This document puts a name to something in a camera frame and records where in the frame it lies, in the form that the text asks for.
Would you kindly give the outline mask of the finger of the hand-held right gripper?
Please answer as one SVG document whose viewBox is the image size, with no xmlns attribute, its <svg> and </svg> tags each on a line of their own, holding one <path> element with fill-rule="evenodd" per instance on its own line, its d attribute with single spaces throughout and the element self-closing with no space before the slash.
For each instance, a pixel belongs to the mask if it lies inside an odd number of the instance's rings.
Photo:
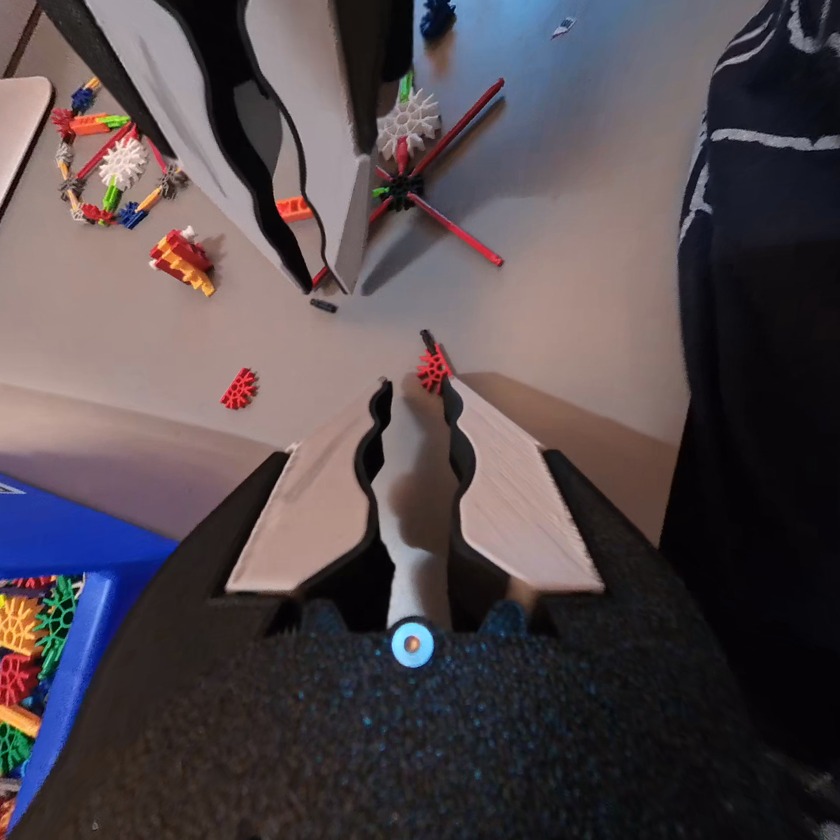
<svg viewBox="0 0 840 840">
<path fill-rule="evenodd" d="M 361 273 L 371 201 L 371 157 L 354 133 L 350 78 L 335 2 L 247 2 L 259 71 L 301 144 L 302 194 L 322 228 L 324 262 L 348 295 Z"/>
<path fill-rule="evenodd" d="M 192 178 L 304 295 L 312 275 L 277 211 L 288 130 L 256 68 L 246 2 L 92 1 L 96 24 Z"/>
</svg>

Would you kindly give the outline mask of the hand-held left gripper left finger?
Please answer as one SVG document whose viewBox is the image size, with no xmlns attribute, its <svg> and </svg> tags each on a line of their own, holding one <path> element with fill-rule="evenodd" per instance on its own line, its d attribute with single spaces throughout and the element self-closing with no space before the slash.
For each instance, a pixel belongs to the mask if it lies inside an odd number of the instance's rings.
<svg viewBox="0 0 840 840">
<path fill-rule="evenodd" d="M 227 595 L 327 601 L 353 632 L 386 630 L 394 563 L 372 485 L 385 461 L 392 399 L 393 384 L 381 377 L 287 450 L 227 579 Z"/>
</svg>

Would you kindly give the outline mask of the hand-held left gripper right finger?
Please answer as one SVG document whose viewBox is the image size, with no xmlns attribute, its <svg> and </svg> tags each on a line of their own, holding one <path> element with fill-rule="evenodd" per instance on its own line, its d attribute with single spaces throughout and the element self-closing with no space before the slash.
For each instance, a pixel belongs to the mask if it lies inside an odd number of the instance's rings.
<svg viewBox="0 0 840 840">
<path fill-rule="evenodd" d="M 447 379 L 442 395 L 458 482 L 447 560 L 453 629 L 479 630 L 499 602 L 538 625 L 549 599 L 603 595 L 551 451 L 460 379 Z"/>
</svg>

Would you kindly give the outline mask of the blue connector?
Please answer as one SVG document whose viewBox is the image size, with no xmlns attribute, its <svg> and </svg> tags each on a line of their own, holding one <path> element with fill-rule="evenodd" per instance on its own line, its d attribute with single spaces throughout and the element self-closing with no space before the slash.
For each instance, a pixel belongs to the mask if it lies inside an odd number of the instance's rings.
<svg viewBox="0 0 840 840">
<path fill-rule="evenodd" d="M 451 1 L 423 1 L 423 15 L 419 31 L 431 43 L 445 35 L 456 19 L 456 9 Z"/>
</svg>

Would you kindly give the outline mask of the white snowflake connector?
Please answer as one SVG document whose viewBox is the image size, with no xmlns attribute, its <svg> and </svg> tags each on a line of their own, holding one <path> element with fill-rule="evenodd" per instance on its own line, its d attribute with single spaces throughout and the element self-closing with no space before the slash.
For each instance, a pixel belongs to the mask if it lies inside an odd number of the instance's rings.
<svg viewBox="0 0 840 840">
<path fill-rule="evenodd" d="M 376 120 L 376 148 L 386 160 L 394 160 L 400 141 L 406 142 L 410 157 L 426 150 L 426 141 L 433 140 L 440 128 L 440 111 L 434 96 L 422 89 L 398 94 L 391 110 Z"/>
</svg>

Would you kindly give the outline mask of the long red rod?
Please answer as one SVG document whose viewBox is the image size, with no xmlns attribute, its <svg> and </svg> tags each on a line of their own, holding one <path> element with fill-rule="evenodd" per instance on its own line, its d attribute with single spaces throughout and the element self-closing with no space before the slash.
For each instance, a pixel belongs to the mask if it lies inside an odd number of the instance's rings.
<svg viewBox="0 0 840 840">
<path fill-rule="evenodd" d="M 435 147 L 428 152 L 423 159 L 414 167 L 413 174 L 420 175 L 426 168 L 436 162 L 449 146 L 455 142 L 460 135 L 480 116 L 495 96 L 505 87 L 504 77 L 500 77 L 491 85 L 485 93 L 472 105 L 472 107 L 460 118 L 452 128 L 437 142 Z"/>
<path fill-rule="evenodd" d="M 487 260 L 496 267 L 502 267 L 504 265 L 505 260 L 500 255 L 498 255 L 498 253 L 484 245 L 472 234 L 469 234 L 463 228 L 450 221 L 445 215 L 442 215 L 438 210 L 430 206 L 422 197 L 415 194 L 414 192 L 410 192 L 408 193 L 407 198 L 415 207 L 423 211 L 427 216 L 434 220 L 438 225 L 446 229 L 450 234 L 456 236 L 462 243 L 472 248 L 483 259 Z"/>
<path fill-rule="evenodd" d="M 392 206 L 394 204 L 394 195 L 388 194 L 385 199 L 381 200 L 378 206 L 373 210 L 371 213 L 367 229 L 365 232 L 365 242 L 369 238 L 370 233 L 372 231 L 373 225 L 377 222 L 381 217 L 383 217 L 388 211 L 392 210 Z M 313 289 L 319 289 L 323 287 L 326 280 L 333 276 L 331 269 L 329 266 L 324 264 L 324 266 L 320 269 L 317 275 L 312 279 L 312 286 Z"/>
</svg>

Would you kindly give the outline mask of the black hub connector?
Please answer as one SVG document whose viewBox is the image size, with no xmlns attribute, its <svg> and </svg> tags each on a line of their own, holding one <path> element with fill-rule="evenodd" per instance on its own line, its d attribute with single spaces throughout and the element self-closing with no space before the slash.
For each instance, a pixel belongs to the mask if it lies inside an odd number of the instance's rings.
<svg viewBox="0 0 840 840">
<path fill-rule="evenodd" d="M 390 187 L 391 194 L 394 195 L 394 204 L 392 210 L 395 213 L 410 209 L 414 205 L 407 198 L 408 193 L 415 193 L 420 197 L 424 196 L 424 176 L 415 172 L 405 173 L 404 175 L 394 175 L 390 182 L 385 185 Z"/>
</svg>

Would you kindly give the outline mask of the red fan connector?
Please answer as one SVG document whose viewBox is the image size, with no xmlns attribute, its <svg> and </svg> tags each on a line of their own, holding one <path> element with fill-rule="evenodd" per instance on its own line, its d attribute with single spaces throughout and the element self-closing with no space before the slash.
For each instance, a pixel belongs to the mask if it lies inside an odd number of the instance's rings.
<svg viewBox="0 0 840 840">
<path fill-rule="evenodd" d="M 430 347 L 426 347 L 416 366 L 416 377 L 423 389 L 431 394 L 441 396 L 444 383 L 452 374 L 453 372 L 440 344 L 433 343 Z"/>
<path fill-rule="evenodd" d="M 239 370 L 219 400 L 230 411 L 247 408 L 259 392 L 258 375 L 249 367 Z"/>
</svg>

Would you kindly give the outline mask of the colourful toy wheel model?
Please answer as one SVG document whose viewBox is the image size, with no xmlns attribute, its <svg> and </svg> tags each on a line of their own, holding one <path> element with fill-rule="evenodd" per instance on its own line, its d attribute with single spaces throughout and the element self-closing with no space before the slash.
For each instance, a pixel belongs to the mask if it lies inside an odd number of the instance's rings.
<svg viewBox="0 0 840 840">
<path fill-rule="evenodd" d="M 69 108 L 53 108 L 49 116 L 59 136 L 54 158 L 59 196 L 79 224 L 134 229 L 158 203 L 177 198 L 190 180 L 131 117 L 94 112 L 101 89 L 100 80 L 90 78 L 72 93 Z M 86 138 L 105 141 L 75 168 L 74 143 Z"/>
</svg>

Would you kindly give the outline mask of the stack of red yellow connectors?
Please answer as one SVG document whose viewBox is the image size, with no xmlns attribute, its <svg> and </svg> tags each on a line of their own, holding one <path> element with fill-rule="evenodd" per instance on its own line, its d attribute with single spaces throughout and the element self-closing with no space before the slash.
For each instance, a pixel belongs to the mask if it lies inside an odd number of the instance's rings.
<svg viewBox="0 0 840 840">
<path fill-rule="evenodd" d="M 150 250 L 150 267 L 201 291 L 207 298 L 215 293 L 209 276 L 214 263 L 198 241 L 193 226 L 173 229 L 159 240 Z"/>
</svg>

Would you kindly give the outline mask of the blue plastic bin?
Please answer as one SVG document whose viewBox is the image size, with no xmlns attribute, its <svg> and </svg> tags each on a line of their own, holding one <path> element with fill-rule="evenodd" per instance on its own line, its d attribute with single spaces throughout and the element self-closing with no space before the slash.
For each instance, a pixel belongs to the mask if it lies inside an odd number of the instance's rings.
<svg viewBox="0 0 840 840">
<path fill-rule="evenodd" d="M 178 542 L 9 476 L 1 489 L 2 579 L 87 576 L 27 773 L 16 799 L 2 801 L 6 835 L 56 764 L 123 619 Z"/>
</svg>

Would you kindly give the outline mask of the person's dark printed shirt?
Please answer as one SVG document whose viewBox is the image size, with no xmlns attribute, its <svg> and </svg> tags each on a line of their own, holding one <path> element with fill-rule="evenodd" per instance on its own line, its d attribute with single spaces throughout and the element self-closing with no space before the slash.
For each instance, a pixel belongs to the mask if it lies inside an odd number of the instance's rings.
<svg viewBox="0 0 840 840">
<path fill-rule="evenodd" d="M 765 738 L 835 774 L 838 13 L 766 2 L 711 74 L 679 219 L 689 404 L 660 538 Z"/>
</svg>

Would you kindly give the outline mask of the pile of colourful toy parts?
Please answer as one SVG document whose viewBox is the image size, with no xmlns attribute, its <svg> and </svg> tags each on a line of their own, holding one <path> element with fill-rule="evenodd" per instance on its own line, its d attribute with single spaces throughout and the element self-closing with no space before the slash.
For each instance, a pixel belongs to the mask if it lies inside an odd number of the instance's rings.
<svg viewBox="0 0 840 840">
<path fill-rule="evenodd" d="M 85 574 L 1 580 L 2 801 L 18 795 L 85 590 Z"/>
</svg>

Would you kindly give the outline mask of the person's plaid shirt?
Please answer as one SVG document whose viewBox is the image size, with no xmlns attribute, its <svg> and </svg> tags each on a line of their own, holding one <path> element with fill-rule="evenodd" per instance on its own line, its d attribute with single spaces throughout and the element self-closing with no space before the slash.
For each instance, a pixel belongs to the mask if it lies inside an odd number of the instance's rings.
<svg viewBox="0 0 840 840">
<path fill-rule="evenodd" d="M 791 759 L 780 767 L 812 838 L 839 839 L 838 777 Z"/>
</svg>

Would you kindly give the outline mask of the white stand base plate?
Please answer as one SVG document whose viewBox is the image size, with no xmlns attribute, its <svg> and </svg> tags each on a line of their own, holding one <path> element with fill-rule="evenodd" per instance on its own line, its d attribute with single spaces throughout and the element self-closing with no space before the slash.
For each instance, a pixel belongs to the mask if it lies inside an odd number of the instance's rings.
<svg viewBox="0 0 840 840">
<path fill-rule="evenodd" d="M 42 76 L 1 79 L 1 213 L 25 167 L 33 143 L 54 101 L 52 83 Z"/>
</svg>

